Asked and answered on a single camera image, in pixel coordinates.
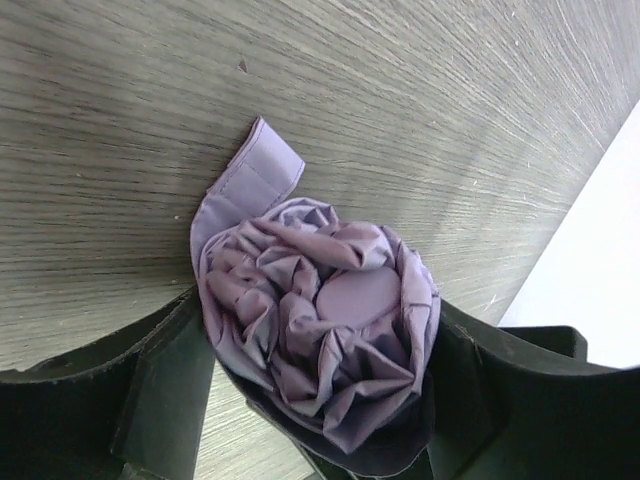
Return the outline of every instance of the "purple fabric rosette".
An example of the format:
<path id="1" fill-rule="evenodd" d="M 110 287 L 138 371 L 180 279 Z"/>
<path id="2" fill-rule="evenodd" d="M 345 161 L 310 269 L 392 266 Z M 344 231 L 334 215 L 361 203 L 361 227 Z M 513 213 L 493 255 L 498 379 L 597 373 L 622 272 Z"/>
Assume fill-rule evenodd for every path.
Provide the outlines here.
<path id="1" fill-rule="evenodd" d="M 344 464 L 375 432 L 415 419 L 440 297 L 390 228 L 341 221 L 308 198 L 276 201 L 298 165 L 260 119 L 228 169 L 244 169 L 245 191 L 225 193 L 230 178 L 210 189 L 192 225 L 192 261 L 207 331 L 236 385 L 285 432 L 309 446 L 296 434 L 308 432 L 311 448 Z M 251 204 L 255 192 L 271 204 Z M 319 438 L 330 446 L 318 449 Z"/>

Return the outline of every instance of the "fabric flower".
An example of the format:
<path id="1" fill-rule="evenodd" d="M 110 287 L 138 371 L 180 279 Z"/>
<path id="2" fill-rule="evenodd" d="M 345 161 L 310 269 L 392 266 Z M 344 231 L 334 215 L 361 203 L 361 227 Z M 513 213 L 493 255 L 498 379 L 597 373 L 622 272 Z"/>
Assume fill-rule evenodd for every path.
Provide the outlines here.
<path id="1" fill-rule="evenodd" d="M 343 452 L 422 394 L 440 297 L 391 229 L 292 199 L 214 235 L 196 274 L 220 362 Z"/>

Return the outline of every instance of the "purple fabric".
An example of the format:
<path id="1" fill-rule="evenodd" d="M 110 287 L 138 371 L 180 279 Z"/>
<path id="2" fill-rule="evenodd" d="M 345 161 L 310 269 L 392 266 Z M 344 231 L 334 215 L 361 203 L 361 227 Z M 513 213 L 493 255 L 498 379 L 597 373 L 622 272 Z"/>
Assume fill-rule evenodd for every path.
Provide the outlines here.
<path id="1" fill-rule="evenodd" d="M 440 297 L 393 230 L 340 221 L 316 200 L 280 203 L 303 167 L 259 119 L 193 220 L 192 262 L 236 385 L 314 450 L 320 437 L 348 455 L 420 404 Z"/>

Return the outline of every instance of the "stitching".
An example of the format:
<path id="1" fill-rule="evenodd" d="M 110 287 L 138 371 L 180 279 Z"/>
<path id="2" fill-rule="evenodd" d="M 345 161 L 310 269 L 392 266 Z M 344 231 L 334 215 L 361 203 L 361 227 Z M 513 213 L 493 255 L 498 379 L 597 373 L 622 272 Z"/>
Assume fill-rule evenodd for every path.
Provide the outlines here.
<path id="1" fill-rule="evenodd" d="M 262 124 L 260 125 L 260 130 L 258 130 L 258 133 L 257 133 L 257 135 L 255 137 L 255 142 L 253 142 L 253 145 L 251 145 L 251 147 L 244 153 L 242 158 L 238 161 L 238 163 L 236 164 L 236 168 L 234 168 L 233 171 L 229 172 L 229 176 L 227 177 L 227 181 L 224 182 L 224 185 L 222 185 L 222 187 L 220 187 L 220 193 L 224 192 L 224 189 L 227 188 L 227 185 L 229 184 L 229 182 L 231 181 L 231 179 L 233 178 L 235 173 L 240 169 L 241 166 L 244 165 L 244 162 L 247 159 L 247 155 L 249 155 L 251 153 L 251 151 L 253 150 L 253 147 L 255 147 L 258 144 L 258 140 L 260 139 L 260 135 L 262 135 L 262 130 L 264 129 L 264 126 L 266 125 L 266 123 L 267 122 L 262 121 Z"/>
<path id="2" fill-rule="evenodd" d="M 283 193 L 281 193 L 278 196 L 278 198 L 276 198 L 273 201 L 273 203 L 271 205 L 269 205 L 267 210 L 271 210 L 275 205 L 280 203 L 284 197 L 286 197 L 287 195 L 289 195 L 293 191 L 294 186 L 295 186 L 296 183 L 298 183 L 298 180 L 300 179 L 300 174 L 302 173 L 302 170 L 304 169 L 304 160 L 302 160 L 302 159 L 300 159 L 300 160 L 301 160 L 300 161 L 300 166 L 298 167 L 298 171 L 296 172 L 295 177 L 293 177 L 293 180 L 291 181 L 291 184 L 289 185 L 289 187 L 287 187 L 287 189 Z"/>
<path id="3" fill-rule="evenodd" d="M 243 213 L 248 214 L 249 212 L 247 212 L 244 208 L 242 208 L 240 205 L 238 205 L 232 198 L 229 198 L 228 196 L 226 196 L 224 194 L 224 192 L 218 192 L 216 195 L 220 195 L 222 198 L 224 198 L 225 200 L 228 200 L 234 207 L 238 208 L 238 210 L 242 210 Z"/>
<path id="4" fill-rule="evenodd" d="M 258 172 L 255 168 L 253 168 L 253 167 L 251 166 L 251 164 L 250 164 L 250 163 L 245 163 L 243 166 L 244 166 L 244 167 L 248 167 L 249 169 L 253 170 L 253 173 L 255 173 L 256 175 L 258 175 L 258 178 L 259 178 L 260 180 L 262 180 L 264 183 L 266 183 L 266 184 L 267 184 L 267 186 L 271 188 L 271 190 L 273 190 L 273 191 L 274 191 L 274 192 L 276 192 L 278 195 L 280 195 L 280 190 L 278 190 L 276 187 L 274 187 L 272 183 L 267 182 L 267 180 L 266 180 L 262 175 L 260 175 L 260 172 Z"/>

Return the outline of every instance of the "wooden table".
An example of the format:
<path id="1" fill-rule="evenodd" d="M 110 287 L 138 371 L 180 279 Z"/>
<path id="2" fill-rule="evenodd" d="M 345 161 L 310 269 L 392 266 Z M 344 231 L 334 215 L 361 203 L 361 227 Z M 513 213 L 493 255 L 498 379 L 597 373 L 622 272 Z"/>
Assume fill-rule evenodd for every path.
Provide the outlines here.
<path id="1" fill-rule="evenodd" d="M 639 20 L 633 0 L 0 2 L 0 368 L 192 284 L 191 216 L 257 115 L 308 162 L 298 194 L 392 225 L 497 321 L 640 97 Z M 276 434 L 216 388 L 198 478 L 257 478 L 231 458 Z"/>

